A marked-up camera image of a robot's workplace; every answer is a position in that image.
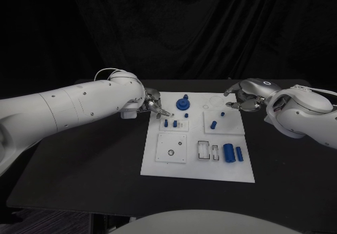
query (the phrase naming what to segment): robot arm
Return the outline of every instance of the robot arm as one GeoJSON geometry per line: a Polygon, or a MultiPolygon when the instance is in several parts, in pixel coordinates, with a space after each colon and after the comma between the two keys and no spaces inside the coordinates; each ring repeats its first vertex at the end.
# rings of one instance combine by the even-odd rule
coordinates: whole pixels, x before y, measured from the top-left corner
{"type": "Polygon", "coordinates": [[[227,91],[238,93],[242,103],[227,103],[227,106],[244,111],[258,111],[267,105],[266,121],[293,138],[309,135],[319,143],[337,149],[337,110],[319,93],[337,93],[296,85],[281,89],[263,79],[248,79],[235,84],[227,91]]]}
{"type": "Polygon", "coordinates": [[[145,88],[129,72],[65,88],[0,100],[0,175],[21,153],[49,135],[121,112],[136,118],[137,112],[162,109],[160,92],[145,88]]]}

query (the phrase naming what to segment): blue cylinder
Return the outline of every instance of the blue cylinder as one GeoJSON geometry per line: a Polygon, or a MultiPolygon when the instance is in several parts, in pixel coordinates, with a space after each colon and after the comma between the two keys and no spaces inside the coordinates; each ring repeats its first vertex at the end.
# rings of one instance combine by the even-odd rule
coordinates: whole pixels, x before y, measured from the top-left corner
{"type": "Polygon", "coordinates": [[[238,156],[238,160],[242,162],[244,157],[242,157],[241,147],[237,147],[237,156],[238,156]]]}
{"type": "Polygon", "coordinates": [[[211,128],[217,129],[217,121],[212,122],[211,128]]]}
{"type": "Polygon", "coordinates": [[[189,101],[189,96],[186,94],[185,97],[178,101],[178,109],[181,111],[186,111],[189,107],[191,107],[191,101],[189,101]]]}
{"type": "Polygon", "coordinates": [[[224,145],[224,153],[225,153],[225,161],[235,162],[235,154],[234,154],[234,145],[225,144],[224,145]]]}

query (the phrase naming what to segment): black table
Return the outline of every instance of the black table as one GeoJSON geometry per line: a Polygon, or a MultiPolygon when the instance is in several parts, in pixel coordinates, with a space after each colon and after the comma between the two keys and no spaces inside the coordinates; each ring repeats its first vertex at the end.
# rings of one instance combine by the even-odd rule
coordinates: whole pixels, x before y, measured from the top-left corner
{"type": "MultiPolygon", "coordinates": [[[[159,91],[222,93],[238,80],[143,80],[159,91]]],[[[304,80],[276,80],[283,88],[304,80]]],[[[11,207],[146,216],[206,209],[300,230],[337,231],[337,151],[289,138],[244,113],[255,183],[143,176],[150,113],[120,114],[44,139],[8,200],[11,207]]]]}

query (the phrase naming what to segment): white platform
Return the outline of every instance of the white platform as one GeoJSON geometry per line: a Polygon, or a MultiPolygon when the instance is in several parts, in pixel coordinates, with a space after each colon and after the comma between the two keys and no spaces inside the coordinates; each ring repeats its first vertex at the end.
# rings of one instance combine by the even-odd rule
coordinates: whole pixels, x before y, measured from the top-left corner
{"type": "Polygon", "coordinates": [[[235,94],[230,94],[225,97],[224,94],[214,93],[162,92],[162,106],[170,113],[175,113],[175,116],[156,119],[156,113],[152,113],[142,175],[255,183],[241,113],[238,110],[225,106],[225,103],[230,101],[237,102],[235,94]],[[191,108],[186,111],[181,111],[176,107],[176,102],[183,98],[185,94],[189,95],[191,108]],[[173,120],[188,120],[189,131],[163,130],[162,124],[165,124],[163,120],[166,118],[170,120],[169,123],[173,123],[173,120]],[[205,120],[206,122],[218,122],[217,131],[211,131],[211,126],[206,126],[205,120]],[[160,134],[175,135],[168,139],[173,145],[168,144],[166,147],[157,146],[160,134]],[[176,142],[181,142],[178,139],[181,137],[179,135],[186,136],[186,160],[183,162],[183,157],[176,155],[176,158],[182,161],[172,162],[168,151],[169,148],[182,146],[176,145],[176,142]],[[211,159],[199,159],[198,141],[209,142],[211,159]],[[234,147],[241,147],[244,162],[238,160],[235,163],[225,162],[224,145],[227,143],[234,144],[234,147]],[[214,160],[214,145],[218,145],[219,148],[219,160],[214,160]],[[160,157],[160,159],[156,159],[159,152],[165,158],[160,157]]]}

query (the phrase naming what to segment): white board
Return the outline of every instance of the white board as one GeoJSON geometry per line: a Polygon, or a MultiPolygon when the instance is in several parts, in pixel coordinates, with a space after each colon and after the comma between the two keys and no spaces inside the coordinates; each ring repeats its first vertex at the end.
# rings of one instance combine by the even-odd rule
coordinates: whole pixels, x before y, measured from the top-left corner
{"type": "Polygon", "coordinates": [[[162,92],[163,109],[173,113],[175,116],[157,119],[157,114],[152,113],[140,172],[142,175],[255,183],[245,135],[230,135],[224,132],[217,134],[205,133],[204,112],[208,111],[211,113],[211,111],[224,111],[225,117],[237,116],[237,122],[234,124],[238,125],[240,132],[245,134],[241,113],[225,105],[230,101],[237,102],[235,94],[230,94],[230,96],[225,97],[224,94],[215,93],[162,92]],[[181,111],[176,107],[176,102],[183,98],[185,94],[189,95],[191,108],[186,111],[181,111]],[[188,120],[189,131],[178,132],[170,129],[163,130],[162,123],[165,119],[188,120]],[[182,134],[186,136],[186,163],[156,161],[160,133],[182,134]],[[201,160],[198,157],[199,141],[209,142],[211,159],[201,160]],[[244,162],[240,162],[238,160],[234,163],[225,162],[224,145],[228,143],[234,144],[234,148],[238,146],[241,147],[244,162]],[[219,148],[219,160],[214,160],[214,145],[218,145],[219,148]]]}

